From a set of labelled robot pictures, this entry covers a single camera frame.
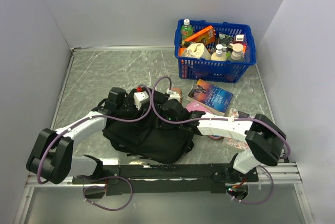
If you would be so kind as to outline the brown leather wallet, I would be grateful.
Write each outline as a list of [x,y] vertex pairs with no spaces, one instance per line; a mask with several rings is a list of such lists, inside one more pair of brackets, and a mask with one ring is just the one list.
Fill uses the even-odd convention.
[[182,90],[180,88],[178,88],[178,87],[173,87],[172,91],[175,92],[175,93],[178,93],[178,95],[179,95],[179,102],[182,103],[182,98],[183,98]]

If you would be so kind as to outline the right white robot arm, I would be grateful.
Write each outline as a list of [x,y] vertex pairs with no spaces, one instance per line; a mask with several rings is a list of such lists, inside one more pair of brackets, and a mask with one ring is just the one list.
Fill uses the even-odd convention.
[[228,169],[234,181],[242,180],[246,174],[259,165],[278,165],[284,147],[289,154],[285,133],[267,116],[256,114],[253,118],[217,116],[203,111],[188,111],[175,99],[168,100],[155,115],[164,123],[178,127],[188,127],[199,136],[220,136],[240,140],[248,147],[238,153]]

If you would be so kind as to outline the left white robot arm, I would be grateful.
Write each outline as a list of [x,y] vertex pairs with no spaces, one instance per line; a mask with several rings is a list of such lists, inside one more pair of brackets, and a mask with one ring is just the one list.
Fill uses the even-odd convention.
[[[68,176],[85,176],[91,183],[101,181],[104,175],[102,161],[90,155],[76,158],[73,151],[79,143],[103,131],[113,121],[130,124],[145,119],[152,108],[152,93],[144,85],[141,88],[142,92],[136,91],[132,95],[126,94],[123,89],[113,89],[108,99],[83,118],[63,128],[40,131],[26,163],[26,169],[36,174],[38,184],[60,184]],[[145,103],[149,104],[149,108],[135,119],[126,119],[125,113],[115,117],[114,112],[126,98],[134,100],[136,110]]]

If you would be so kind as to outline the black student backpack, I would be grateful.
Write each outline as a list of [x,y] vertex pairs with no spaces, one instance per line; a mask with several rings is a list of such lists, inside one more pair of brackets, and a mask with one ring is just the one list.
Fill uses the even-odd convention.
[[[120,104],[125,97],[133,98],[136,89],[127,93],[124,89],[113,87],[108,97],[99,104],[104,108],[106,100]],[[154,101],[164,103],[168,97],[160,92],[154,92]],[[194,134],[191,129],[157,129],[154,126],[156,119],[152,107],[154,102],[147,102],[141,109],[144,114],[140,117],[113,117],[106,115],[106,127],[103,136],[108,139],[117,151],[128,155],[140,155],[162,164],[173,164],[194,147]]]

